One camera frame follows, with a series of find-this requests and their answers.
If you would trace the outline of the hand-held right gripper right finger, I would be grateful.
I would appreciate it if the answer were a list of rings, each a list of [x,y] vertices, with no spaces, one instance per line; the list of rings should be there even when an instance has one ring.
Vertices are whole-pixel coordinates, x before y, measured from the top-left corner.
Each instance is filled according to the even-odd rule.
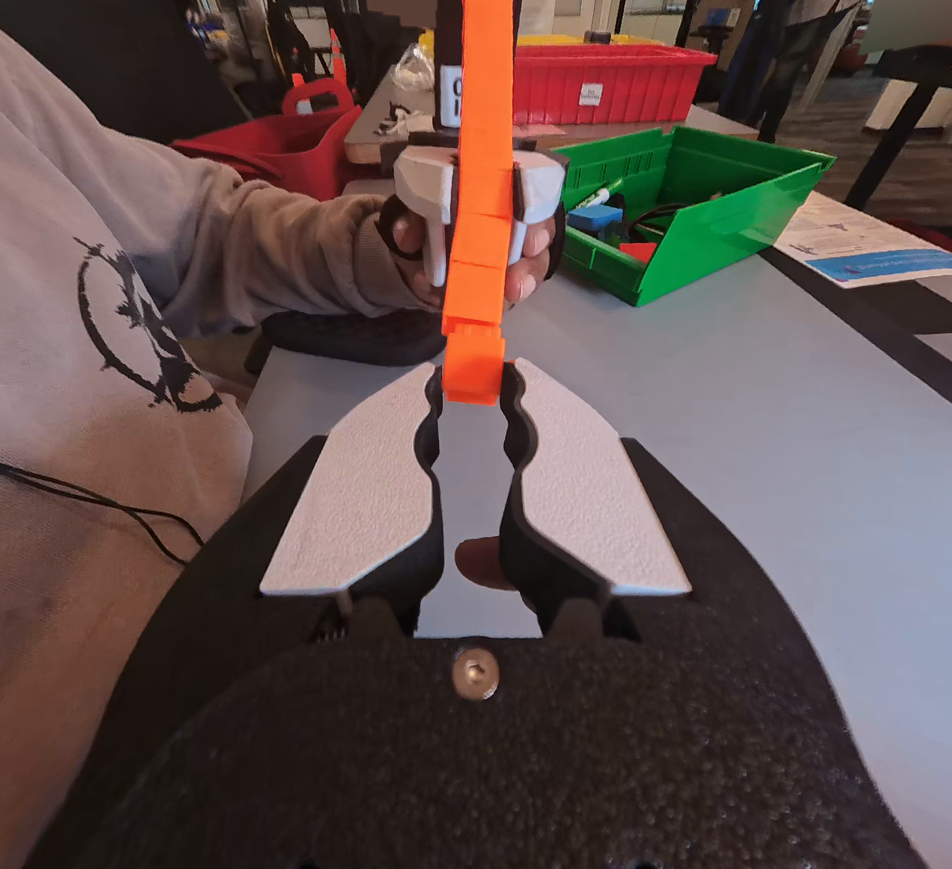
[[[616,429],[524,358],[506,363],[500,407],[513,467],[507,579],[526,597],[680,597],[691,592]]]

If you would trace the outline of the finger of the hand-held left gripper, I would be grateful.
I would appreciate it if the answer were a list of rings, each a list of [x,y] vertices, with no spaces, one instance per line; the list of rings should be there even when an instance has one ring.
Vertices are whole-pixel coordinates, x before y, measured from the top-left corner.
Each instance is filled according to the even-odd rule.
[[[398,199],[424,221],[427,280],[443,288],[456,220],[456,149],[406,147],[394,163],[394,181]]]
[[[530,225],[555,216],[565,184],[565,165],[545,151],[513,151],[513,218],[509,265],[523,257]]]

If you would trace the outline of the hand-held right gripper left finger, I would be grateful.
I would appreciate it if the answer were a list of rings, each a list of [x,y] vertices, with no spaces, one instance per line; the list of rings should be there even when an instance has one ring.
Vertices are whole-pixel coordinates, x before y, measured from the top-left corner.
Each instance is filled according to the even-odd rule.
[[[442,370],[423,363],[336,423],[261,579],[267,597],[423,598],[444,570],[433,471]]]

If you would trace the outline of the orange segmented plastic bar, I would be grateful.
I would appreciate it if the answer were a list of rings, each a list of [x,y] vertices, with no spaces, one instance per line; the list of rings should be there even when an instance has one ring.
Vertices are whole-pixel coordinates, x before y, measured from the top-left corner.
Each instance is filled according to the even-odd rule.
[[[457,212],[446,278],[446,399],[493,406],[501,390],[513,223],[513,0],[462,0]]]

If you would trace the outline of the person's left hand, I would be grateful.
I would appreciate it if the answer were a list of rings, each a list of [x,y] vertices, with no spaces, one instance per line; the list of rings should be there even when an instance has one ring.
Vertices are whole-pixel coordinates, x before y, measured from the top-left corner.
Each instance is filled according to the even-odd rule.
[[[422,217],[405,211],[392,223],[393,240],[400,251],[414,254],[422,249],[426,237]],[[556,233],[555,217],[528,226],[522,256],[506,269],[505,308],[526,300],[544,282]],[[445,288],[428,282],[421,260],[396,256],[395,263],[405,284],[424,309],[436,311],[443,307]]]

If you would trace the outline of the person's right hand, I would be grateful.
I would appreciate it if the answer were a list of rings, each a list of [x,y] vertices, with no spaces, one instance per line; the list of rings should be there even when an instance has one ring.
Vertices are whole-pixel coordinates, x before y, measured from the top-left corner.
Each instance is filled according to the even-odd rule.
[[[455,565],[468,581],[492,590],[516,591],[500,559],[499,537],[468,539],[455,550]]]

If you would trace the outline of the clear plastic bag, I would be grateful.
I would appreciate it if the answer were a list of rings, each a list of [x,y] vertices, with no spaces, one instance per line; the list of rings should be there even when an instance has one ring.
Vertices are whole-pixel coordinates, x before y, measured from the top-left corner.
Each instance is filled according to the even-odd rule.
[[[412,42],[393,67],[392,79],[403,92],[432,93],[436,80],[432,47],[420,41]]]

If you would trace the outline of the blue block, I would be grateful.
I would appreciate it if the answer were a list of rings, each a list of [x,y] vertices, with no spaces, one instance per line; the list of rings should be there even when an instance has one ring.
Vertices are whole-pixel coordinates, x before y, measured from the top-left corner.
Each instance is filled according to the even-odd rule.
[[[624,209],[603,203],[587,206],[578,206],[566,215],[566,226],[589,236],[600,238],[613,224],[625,220]]]

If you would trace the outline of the red ribbed plastic crate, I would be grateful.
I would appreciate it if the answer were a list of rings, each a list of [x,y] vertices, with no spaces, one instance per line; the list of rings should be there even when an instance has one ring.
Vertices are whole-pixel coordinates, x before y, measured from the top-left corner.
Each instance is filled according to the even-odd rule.
[[[715,55],[655,43],[521,46],[517,126],[678,123]]]

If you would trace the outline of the green plastic bin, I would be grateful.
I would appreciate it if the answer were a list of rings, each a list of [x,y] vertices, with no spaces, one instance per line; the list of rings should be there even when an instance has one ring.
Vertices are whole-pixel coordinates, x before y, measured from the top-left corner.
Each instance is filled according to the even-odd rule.
[[[555,149],[568,161],[572,211],[625,177],[622,230],[566,226],[562,267],[631,306],[659,300],[773,246],[835,156],[678,125]],[[653,242],[649,264],[617,249]]]

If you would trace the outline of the white and blue leaflet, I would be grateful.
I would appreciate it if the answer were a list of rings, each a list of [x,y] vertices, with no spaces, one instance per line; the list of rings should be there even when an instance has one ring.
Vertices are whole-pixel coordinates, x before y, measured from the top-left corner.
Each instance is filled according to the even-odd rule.
[[[950,251],[817,192],[774,248],[843,289],[951,274]]]

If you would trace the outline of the large black panel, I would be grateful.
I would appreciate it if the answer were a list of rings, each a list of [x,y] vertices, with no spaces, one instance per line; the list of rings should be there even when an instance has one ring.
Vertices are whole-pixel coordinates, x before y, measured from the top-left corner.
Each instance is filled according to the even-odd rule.
[[[249,120],[173,0],[1,0],[1,28],[125,135],[169,144]]]

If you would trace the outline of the black table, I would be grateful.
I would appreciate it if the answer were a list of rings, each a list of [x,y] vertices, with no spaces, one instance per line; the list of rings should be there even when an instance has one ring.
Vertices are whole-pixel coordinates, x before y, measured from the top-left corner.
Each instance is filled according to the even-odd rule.
[[[949,44],[922,44],[887,50],[877,63],[875,74],[908,81],[913,84],[913,90],[844,199],[846,206],[859,211],[863,211],[898,158],[937,90],[951,87],[951,47]]]

